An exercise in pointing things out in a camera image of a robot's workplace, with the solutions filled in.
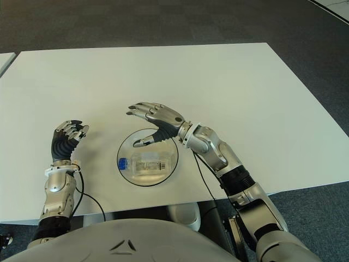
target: gray carpet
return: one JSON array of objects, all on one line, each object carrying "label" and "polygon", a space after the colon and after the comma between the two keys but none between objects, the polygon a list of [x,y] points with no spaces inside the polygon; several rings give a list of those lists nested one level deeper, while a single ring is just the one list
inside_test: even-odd
[{"label": "gray carpet", "polygon": [[[267,42],[349,134],[349,28],[306,0],[2,0],[0,53]],[[349,183],[272,196],[291,232],[324,261],[349,260]],[[219,201],[224,217],[231,212]],[[0,260],[25,249],[14,231]]]}]

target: metal bracket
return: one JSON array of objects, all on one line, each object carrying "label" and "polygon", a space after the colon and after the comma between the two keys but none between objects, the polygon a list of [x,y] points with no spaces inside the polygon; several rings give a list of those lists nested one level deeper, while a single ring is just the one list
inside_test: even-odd
[{"label": "metal bracket", "polygon": [[230,233],[232,235],[233,248],[235,251],[235,256],[241,262],[248,262],[248,257],[246,254],[244,239],[242,237],[242,233],[236,221],[236,216],[233,216],[229,220]]},{"label": "metal bracket", "polygon": [[10,234],[7,235],[0,235],[0,252],[3,249],[6,249],[9,244],[12,243],[12,236]]},{"label": "metal bracket", "polygon": [[186,131],[186,134],[185,134],[185,136],[183,138],[183,142],[182,142],[185,148],[189,148],[187,146],[187,143],[190,140],[190,137],[193,135],[196,128],[200,125],[201,125],[201,123],[191,124],[190,128]]},{"label": "metal bracket", "polygon": [[264,192],[262,187],[257,182],[245,191],[242,191],[236,195],[230,195],[228,198],[236,209],[241,209],[243,206],[252,203],[255,200],[262,200],[265,206],[267,207],[268,212],[272,215],[272,220],[275,220],[277,222],[280,229],[288,231],[287,224],[284,218],[282,217],[281,213],[275,207],[274,203],[271,201],[271,199],[268,197],[268,195]]}]

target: robotic hand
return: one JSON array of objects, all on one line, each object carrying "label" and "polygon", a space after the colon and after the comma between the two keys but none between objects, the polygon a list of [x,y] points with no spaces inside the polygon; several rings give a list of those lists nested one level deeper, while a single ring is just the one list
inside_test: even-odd
[{"label": "robotic hand", "polygon": [[183,116],[161,104],[156,103],[138,103],[129,106],[130,111],[127,115],[141,117],[148,122],[159,127],[153,135],[136,141],[133,146],[141,147],[152,143],[160,142],[165,139],[174,138],[178,135],[181,125],[185,122]]},{"label": "robotic hand", "polygon": [[45,170],[46,200],[40,222],[28,248],[63,235],[70,230],[70,219],[74,208],[76,181],[74,173],[79,166],[71,164],[71,154],[89,126],[81,121],[70,120],[60,124],[53,132],[51,154],[53,165]]},{"label": "robotic hand", "polygon": [[136,141],[134,147],[179,136],[186,148],[203,157],[237,210],[237,224],[246,243],[256,251],[258,261],[320,261],[288,232],[281,213],[215,131],[187,122],[181,114],[161,104],[141,102],[129,109],[127,115],[159,127],[153,135]]},{"label": "robotic hand", "polygon": [[89,126],[82,126],[81,123],[79,120],[65,121],[53,132],[51,144],[53,165],[70,161],[71,153],[89,129]]}]

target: white plastic part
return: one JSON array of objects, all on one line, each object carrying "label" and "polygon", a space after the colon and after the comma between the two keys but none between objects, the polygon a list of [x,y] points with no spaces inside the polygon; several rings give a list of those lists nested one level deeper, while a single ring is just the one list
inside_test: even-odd
[{"label": "white plastic part", "polygon": [[6,262],[238,262],[207,237],[158,219],[120,219],[73,230]]},{"label": "white plastic part", "polygon": [[[105,213],[105,219],[107,221],[110,221],[110,220],[114,220],[116,218],[114,218],[113,213]],[[91,215],[84,215],[82,226],[83,227],[88,227],[88,226],[93,225],[93,224],[102,223],[103,221],[104,221],[103,220],[103,215],[101,213],[99,213],[99,214],[91,214]]]},{"label": "white plastic part", "polygon": [[61,172],[61,171],[74,171],[77,172],[79,168],[77,165],[61,165],[61,166],[52,166],[45,170],[45,176],[49,177],[49,175],[55,173],[55,172]]},{"label": "white plastic part", "polygon": [[194,231],[198,231],[201,225],[200,209],[197,202],[169,205],[167,211],[172,221],[182,224]]}]

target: silver metal forearm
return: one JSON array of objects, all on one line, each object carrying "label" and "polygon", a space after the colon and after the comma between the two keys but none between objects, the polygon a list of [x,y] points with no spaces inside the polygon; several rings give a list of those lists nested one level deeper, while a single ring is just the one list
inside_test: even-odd
[{"label": "silver metal forearm", "polygon": [[70,217],[74,208],[77,164],[70,160],[58,160],[45,170],[46,200],[33,241],[27,248],[45,243],[70,230]]},{"label": "silver metal forearm", "polygon": [[213,169],[254,243],[258,241],[258,234],[269,230],[270,225],[273,225],[272,229],[288,230],[284,218],[268,195],[214,130],[199,123],[184,122],[178,135],[185,147],[200,154]]},{"label": "silver metal forearm", "polygon": [[201,155],[206,163],[220,177],[225,170],[232,170],[241,165],[240,160],[226,142],[219,139],[217,133],[200,123],[184,122],[178,135],[186,148]]},{"label": "silver metal forearm", "polygon": [[72,174],[78,168],[68,162],[64,163],[68,165],[57,164],[60,163],[55,162],[54,166],[45,170],[45,175],[48,176],[45,184],[46,200],[40,220],[54,216],[69,218],[74,208],[76,181]]}]

